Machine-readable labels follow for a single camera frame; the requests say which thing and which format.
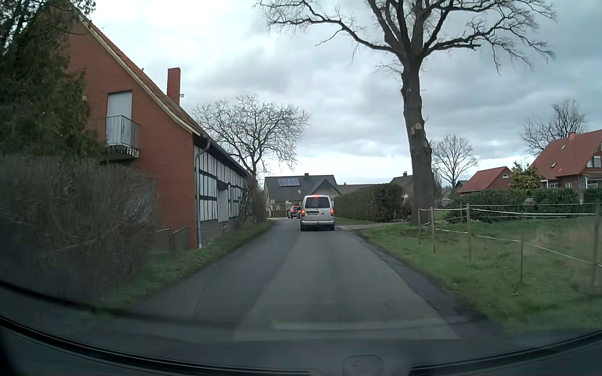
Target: car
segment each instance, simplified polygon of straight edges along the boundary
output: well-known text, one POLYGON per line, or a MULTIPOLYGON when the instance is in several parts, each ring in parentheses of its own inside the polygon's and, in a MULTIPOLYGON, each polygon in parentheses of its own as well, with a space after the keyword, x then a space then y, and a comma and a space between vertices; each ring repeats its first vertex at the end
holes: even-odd
POLYGON ((327 195, 310 195, 305 196, 301 203, 301 231, 306 231, 310 228, 336 229, 334 221, 334 205, 331 202, 331 197, 327 195))
POLYGON ((287 213, 287 218, 299 218, 299 212, 301 212, 300 206, 292 206, 292 209, 287 213))

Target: van rear window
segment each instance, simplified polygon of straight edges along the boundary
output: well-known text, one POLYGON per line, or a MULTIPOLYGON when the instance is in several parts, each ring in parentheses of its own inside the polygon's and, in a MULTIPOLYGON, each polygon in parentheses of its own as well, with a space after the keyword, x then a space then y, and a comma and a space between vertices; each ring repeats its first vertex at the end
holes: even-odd
POLYGON ((306 199, 306 209, 329 209, 328 197, 309 197, 306 199))

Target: solar panel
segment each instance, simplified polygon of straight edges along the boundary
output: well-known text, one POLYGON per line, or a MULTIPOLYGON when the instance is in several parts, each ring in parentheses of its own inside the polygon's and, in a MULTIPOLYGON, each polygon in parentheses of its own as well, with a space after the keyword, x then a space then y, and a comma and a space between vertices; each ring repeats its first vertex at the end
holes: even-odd
POLYGON ((301 184, 299 183, 299 179, 294 177, 291 179, 278 179, 278 185, 280 187, 296 187, 301 184))

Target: drain pipe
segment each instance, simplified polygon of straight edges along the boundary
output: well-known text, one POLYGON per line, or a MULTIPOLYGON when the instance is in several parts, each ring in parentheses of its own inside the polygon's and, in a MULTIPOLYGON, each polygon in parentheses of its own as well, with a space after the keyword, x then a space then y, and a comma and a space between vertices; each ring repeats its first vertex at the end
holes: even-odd
POLYGON ((206 141, 206 146, 203 149, 201 149, 194 157, 194 193, 196 195, 196 202, 194 207, 196 211, 196 244, 198 245, 199 249, 201 249, 201 214, 199 209, 199 207, 201 206, 201 200, 199 199, 199 167, 196 166, 196 162, 199 160, 199 155, 204 154, 211 147, 210 137, 208 137, 207 134, 202 134, 201 136, 206 141))

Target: windshield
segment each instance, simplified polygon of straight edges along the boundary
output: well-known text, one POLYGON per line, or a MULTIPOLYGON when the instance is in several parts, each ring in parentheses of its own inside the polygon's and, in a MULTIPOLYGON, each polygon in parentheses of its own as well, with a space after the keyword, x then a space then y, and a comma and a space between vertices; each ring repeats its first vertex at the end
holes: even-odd
POLYGON ((328 197, 308 197, 306 209, 329 209, 331 207, 328 197))
POLYGON ((7 320, 279 375, 602 330, 602 2, 0 0, 7 320))

